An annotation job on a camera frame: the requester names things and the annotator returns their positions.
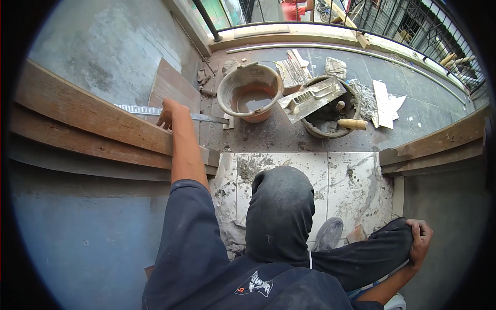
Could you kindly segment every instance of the metal ruler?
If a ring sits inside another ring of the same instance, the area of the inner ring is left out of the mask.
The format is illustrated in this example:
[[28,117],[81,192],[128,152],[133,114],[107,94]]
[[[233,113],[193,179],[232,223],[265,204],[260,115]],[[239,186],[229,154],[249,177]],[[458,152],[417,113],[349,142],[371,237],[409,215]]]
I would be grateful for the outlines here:
[[[144,107],[144,106],[128,106],[128,105],[115,105],[115,106],[123,109],[124,111],[128,111],[131,114],[143,115],[143,116],[159,116],[160,112],[162,111],[162,109],[160,108],[152,108],[152,107]],[[219,118],[217,116],[191,113],[191,118],[193,119],[193,121],[202,121],[208,123],[229,125],[228,119]]]

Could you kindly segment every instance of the person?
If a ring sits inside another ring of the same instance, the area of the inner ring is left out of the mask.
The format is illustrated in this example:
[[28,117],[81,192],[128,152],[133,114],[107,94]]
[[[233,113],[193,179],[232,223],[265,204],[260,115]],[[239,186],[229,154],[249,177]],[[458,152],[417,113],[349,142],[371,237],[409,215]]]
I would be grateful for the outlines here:
[[313,10],[313,0],[282,0],[281,3],[284,20],[301,20],[306,12]]
[[[313,188],[287,166],[254,178],[246,250],[229,261],[189,109],[164,99],[157,125],[172,125],[172,184],[143,309],[382,309],[422,265],[433,232],[413,219],[393,220],[366,241],[334,248],[342,221],[331,218],[308,251]],[[348,298],[346,292],[408,259],[356,300]]]

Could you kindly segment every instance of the cloth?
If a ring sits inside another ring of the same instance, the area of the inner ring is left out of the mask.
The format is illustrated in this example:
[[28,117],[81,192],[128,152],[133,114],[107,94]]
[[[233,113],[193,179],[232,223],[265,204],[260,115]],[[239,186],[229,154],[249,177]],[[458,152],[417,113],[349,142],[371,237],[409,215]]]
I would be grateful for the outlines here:
[[261,263],[249,255],[229,262],[210,193],[193,180],[171,186],[142,308],[383,309],[350,301],[335,277],[308,266]]
[[305,15],[306,9],[304,3],[298,4],[298,14],[296,14],[295,3],[281,3],[284,20],[301,20],[302,15]]
[[[258,173],[251,191],[246,254],[257,262],[309,267],[307,238],[315,205],[306,175],[293,167],[276,167]],[[404,263],[412,242],[411,228],[405,218],[399,218],[371,234],[367,241],[312,252],[313,268],[336,277],[346,292],[352,291]]]

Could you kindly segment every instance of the logo print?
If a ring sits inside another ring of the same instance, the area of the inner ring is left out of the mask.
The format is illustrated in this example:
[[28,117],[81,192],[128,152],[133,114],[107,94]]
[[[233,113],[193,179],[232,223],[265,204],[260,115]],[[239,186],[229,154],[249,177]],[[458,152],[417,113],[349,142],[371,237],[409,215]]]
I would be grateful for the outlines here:
[[270,290],[272,290],[272,285],[274,284],[274,279],[270,281],[262,281],[258,277],[258,270],[251,275],[243,284],[241,284],[234,294],[244,295],[251,292],[259,292],[265,297],[269,296]]

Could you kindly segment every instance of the mortar bucket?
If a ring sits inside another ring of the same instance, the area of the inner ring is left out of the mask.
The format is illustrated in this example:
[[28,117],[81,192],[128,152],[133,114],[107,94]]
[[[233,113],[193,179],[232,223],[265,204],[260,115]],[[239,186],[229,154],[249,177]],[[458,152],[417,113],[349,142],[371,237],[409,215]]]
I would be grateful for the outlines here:
[[222,79],[217,102],[226,114],[259,123],[269,118],[282,90],[281,76],[254,62],[239,66]]

